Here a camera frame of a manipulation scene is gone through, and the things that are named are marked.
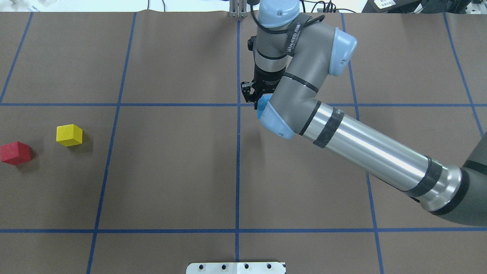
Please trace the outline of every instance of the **yellow cube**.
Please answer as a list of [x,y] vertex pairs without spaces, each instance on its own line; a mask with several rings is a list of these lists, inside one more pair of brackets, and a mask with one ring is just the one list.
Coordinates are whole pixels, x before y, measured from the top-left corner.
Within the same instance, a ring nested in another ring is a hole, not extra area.
[[80,145],[83,143],[83,130],[75,124],[58,126],[56,142],[65,147]]

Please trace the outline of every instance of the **red cube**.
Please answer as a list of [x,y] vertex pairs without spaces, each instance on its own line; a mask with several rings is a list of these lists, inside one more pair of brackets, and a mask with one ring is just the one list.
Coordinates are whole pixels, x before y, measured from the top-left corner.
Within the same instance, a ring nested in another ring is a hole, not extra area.
[[30,147],[18,141],[1,146],[0,155],[2,162],[14,166],[32,159]]

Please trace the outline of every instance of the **black tape band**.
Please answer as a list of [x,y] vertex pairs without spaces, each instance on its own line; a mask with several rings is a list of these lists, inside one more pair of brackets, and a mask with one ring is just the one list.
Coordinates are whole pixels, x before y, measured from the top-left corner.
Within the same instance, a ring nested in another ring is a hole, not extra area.
[[313,144],[317,145],[320,148],[326,147],[326,145],[332,139],[333,135],[335,135],[335,132],[340,126],[344,116],[345,113],[341,109],[333,108],[332,115],[330,116],[328,121],[326,121],[325,127],[318,135],[318,138],[313,142]]
[[433,189],[433,187],[440,179],[443,166],[436,160],[431,159],[428,156],[426,157],[428,158],[428,169],[426,170],[426,174],[424,175],[424,177],[421,179],[421,181],[419,181],[418,185],[408,191],[403,191],[409,197],[423,196],[428,191]]
[[286,76],[286,77],[291,78],[292,80],[294,80],[294,81],[296,81],[296,82],[300,82],[301,84],[303,84],[303,85],[305,85],[305,86],[309,87],[311,90],[313,90],[313,91],[314,91],[314,92],[316,92],[316,93],[318,93],[318,91],[319,91],[319,89],[318,89],[317,87],[315,87],[313,84],[311,84],[311,83],[309,83],[309,82],[305,81],[304,79],[301,79],[301,78],[297,77],[297,76],[296,76],[296,75],[294,75],[294,74],[290,74],[290,73],[288,73],[288,72],[285,72],[285,73],[283,73],[283,75],[282,75],[282,76]]
[[267,56],[267,55],[262,54],[262,52],[260,52],[260,51],[258,51],[258,50],[257,50],[257,53],[258,53],[260,56],[262,56],[262,57],[264,57],[264,58],[266,58],[266,59],[269,59],[269,60],[280,60],[280,59],[282,59],[282,58],[284,58],[284,57],[286,57],[286,56],[287,56],[287,55],[283,55],[283,56],[279,56],[279,57],[270,57],[270,56]]
[[467,160],[465,164],[463,164],[463,167],[470,168],[471,170],[475,170],[476,172],[480,172],[484,175],[487,175],[487,166],[481,163]]
[[306,132],[306,130],[308,129],[308,126],[309,124],[311,124],[311,121],[313,121],[313,118],[315,117],[316,115],[316,112],[318,111],[318,108],[319,106],[321,105],[321,102],[318,101],[318,103],[316,103],[316,106],[315,108],[313,109],[313,112],[311,113],[311,115],[309,116],[308,120],[306,121],[306,123],[304,124],[303,126],[303,129],[301,129],[301,132],[300,132],[300,135],[303,136],[303,134]]
[[452,210],[454,210],[463,200],[465,195],[467,194],[468,187],[470,186],[470,178],[468,176],[468,173],[461,169],[462,171],[462,181],[460,182],[460,187],[457,190],[457,193],[455,193],[455,196],[450,200],[446,206],[436,210],[436,211],[431,211],[430,213],[436,216],[439,215],[445,215],[447,213],[450,213]]
[[310,19],[309,15],[300,13],[296,19],[294,19],[287,30],[286,38],[286,54],[289,56],[294,56],[294,50],[300,39],[301,31],[304,28],[304,24]]

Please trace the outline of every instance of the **white label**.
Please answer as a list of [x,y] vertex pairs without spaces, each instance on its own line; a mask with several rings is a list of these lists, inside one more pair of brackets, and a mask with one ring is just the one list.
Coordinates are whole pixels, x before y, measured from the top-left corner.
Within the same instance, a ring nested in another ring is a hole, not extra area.
[[394,6],[394,0],[374,0],[374,3],[379,7],[379,9],[385,9],[390,6]]
[[286,274],[285,263],[192,263],[186,274]]

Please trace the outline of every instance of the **wooden block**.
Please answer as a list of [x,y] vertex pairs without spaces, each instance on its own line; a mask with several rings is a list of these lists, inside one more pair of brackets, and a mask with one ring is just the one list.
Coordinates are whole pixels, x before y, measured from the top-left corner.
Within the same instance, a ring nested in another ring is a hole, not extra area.
[[83,143],[83,130],[75,124],[58,126],[56,142],[65,147],[80,145]]
[[13,142],[0,147],[1,161],[11,165],[20,165],[32,159],[31,149],[21,142]]

